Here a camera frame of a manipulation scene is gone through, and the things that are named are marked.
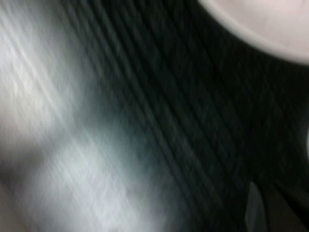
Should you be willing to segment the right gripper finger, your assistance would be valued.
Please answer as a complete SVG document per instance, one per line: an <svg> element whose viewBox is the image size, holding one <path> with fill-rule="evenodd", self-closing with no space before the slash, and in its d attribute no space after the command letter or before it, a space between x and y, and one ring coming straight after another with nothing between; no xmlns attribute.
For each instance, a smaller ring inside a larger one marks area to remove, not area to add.
<svg viewBox="0 0 309 232"><path fill-rule="evenodd" d="M245 210L245 225L248 232L278 232L284 200L274 189L264 190L257 182L249 184Z"/></svg>

